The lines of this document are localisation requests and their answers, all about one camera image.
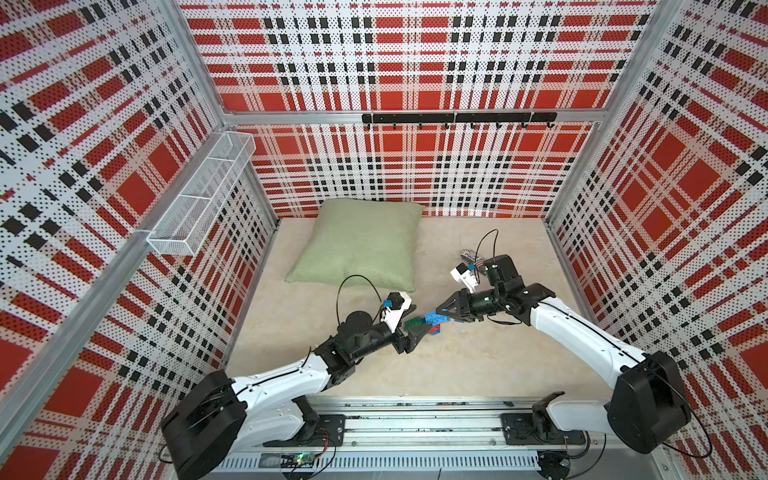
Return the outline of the green 2x4 lego brick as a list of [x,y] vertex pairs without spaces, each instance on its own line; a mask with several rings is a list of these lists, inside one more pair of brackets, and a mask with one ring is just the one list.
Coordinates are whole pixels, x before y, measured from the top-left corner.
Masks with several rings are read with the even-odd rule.
[[403,328],[404,328],[404,330],[406,332],[410,332],[410,331],[412,331],[414,329],[418,329],[418,328],[420,328],[420,327],[422,327],[422,326],[424,326],[426,324],[427,324],[427,322],[426,322],[426,320],[423,317],[414,317],[414,318],[411,318],[411,319],[407,320],[404,323]]

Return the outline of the blue 2x4 lego brick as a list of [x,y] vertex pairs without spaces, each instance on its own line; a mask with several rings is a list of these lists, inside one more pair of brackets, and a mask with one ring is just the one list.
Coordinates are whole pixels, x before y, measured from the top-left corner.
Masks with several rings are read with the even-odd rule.
[[431,325],[439,325],[449,321],[450,321],[449,317],[438,314],[436,312],[429,312],[425,315],[425,322]]

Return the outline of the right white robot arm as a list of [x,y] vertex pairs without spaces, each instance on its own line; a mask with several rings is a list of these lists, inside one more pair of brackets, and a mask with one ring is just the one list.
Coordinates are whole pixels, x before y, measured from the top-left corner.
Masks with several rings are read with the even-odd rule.
[[457,265],[451,275],[462,287],[437,307],[437,314],[465,323],[508,314],[576,355],[611,390],[608,399],[553,392],[537,402],[532,424],[540,438],[557,432],[600,432],[647,454],[692,420],[680,371],[669,355],[647,354],[575,313],[547,287],[525,284],[507,255],[491,258],[485,271],[490,287],[482,291],[476,266]]

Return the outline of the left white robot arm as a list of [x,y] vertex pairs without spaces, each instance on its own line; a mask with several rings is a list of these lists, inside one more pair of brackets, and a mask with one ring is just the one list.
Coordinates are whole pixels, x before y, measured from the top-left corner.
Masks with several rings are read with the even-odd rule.
[[296,362],[250,376],[206,375],[160,424],[177,478],[200,479],[240,447],[307,442],[319,419],[309,396],[340,385],[381,349],[413,352],[431,328],[420,318],[390,328],[355,311]]

